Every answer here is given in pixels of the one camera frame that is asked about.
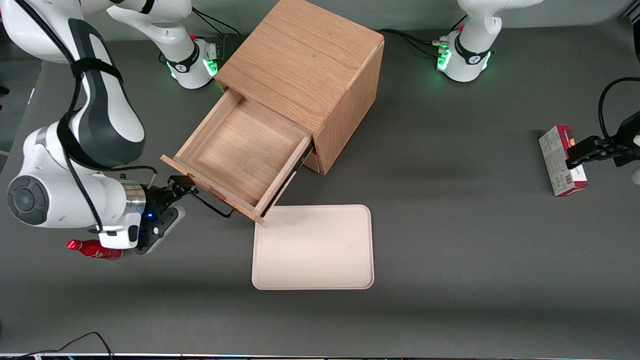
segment bottle cap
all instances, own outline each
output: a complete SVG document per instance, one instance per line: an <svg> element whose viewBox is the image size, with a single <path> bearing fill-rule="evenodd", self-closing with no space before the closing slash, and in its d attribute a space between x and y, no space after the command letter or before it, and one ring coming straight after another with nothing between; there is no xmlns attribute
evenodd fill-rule
<svg viewBox="0 0 640 360"><path fill-rule="evenodd" d="M82 247L82 242L80 240L71 239L67 242L67 248L70 250L77 250Z"/></svg>

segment table surface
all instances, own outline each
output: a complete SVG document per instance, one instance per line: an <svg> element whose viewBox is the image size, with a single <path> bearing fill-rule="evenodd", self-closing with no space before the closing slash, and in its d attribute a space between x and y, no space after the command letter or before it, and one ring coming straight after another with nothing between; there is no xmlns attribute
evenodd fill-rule
<svg viewBox="0 0 640 360"><path fill-rule="evenodd" d="M253 222L195 199L181 201L186 218L154 253L113 262L65 248L89 238L83 230L29 227L0 206L0 351L99 331L115 352L639 358L634 167L589 164L589 188L558 199L537 141L557 124L577 139L599 134L602 88L640 76L629 21L505 30L468 84L386 38L378 98L344 152L326 177L301 171L279 200L368 206L370 289L256 290ZM164 179L174 172L160 156L175 154L221 92L181 89L149 41L109 48L147 130L138 163ZM57 120L72 87L66 66L46 64L15 143ZM635 84L610 92L611 129L639 95ZM0 188L19 170L15 150ZM89 339L69 350L102 352Z"/></svg>

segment cable connector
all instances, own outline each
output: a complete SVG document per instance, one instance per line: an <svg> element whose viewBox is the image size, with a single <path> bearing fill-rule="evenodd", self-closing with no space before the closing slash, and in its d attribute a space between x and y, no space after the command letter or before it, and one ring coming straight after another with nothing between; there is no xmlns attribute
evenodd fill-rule
<svg viewBox="0 0 640 360"><path fill-rule="evenodd" d="M449 49L445 49L443 47L439 47L438 48L438 52L437 53L433 53L431 54L432 56L435 56L437 58L444 58L447 56L447 52L449 52Z"/></svg>
<svg viewBox="0 0 640 360"><path fill-rule="evenodd" d="M439 47L441 49L448 49L449 48L449 42L445 41L445 40L434 40L431 42L432 46L435 47Z"/></svg>

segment open drawer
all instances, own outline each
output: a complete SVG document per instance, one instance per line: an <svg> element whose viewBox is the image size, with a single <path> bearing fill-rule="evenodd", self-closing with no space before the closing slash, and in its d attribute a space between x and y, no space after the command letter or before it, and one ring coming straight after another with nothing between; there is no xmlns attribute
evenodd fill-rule
<svg viewBox="0 0 640 360"><path fill-rule="evenodd" d="M312 135L228 89L173 159L162 160L229 206L264 215L312 150Z"/></svg>

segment wooden box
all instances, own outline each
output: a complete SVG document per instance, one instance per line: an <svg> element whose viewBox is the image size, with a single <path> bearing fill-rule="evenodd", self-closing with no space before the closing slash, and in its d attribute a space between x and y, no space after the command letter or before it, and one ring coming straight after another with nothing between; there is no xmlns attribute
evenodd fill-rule
<svg viewBox="0 0 640 360"><path fill-rule="evenodd" d="M263 216L299 163L325 175L375 100L384 38L280 0L216 75L222 98L173 159L222 201Z"/></svg>

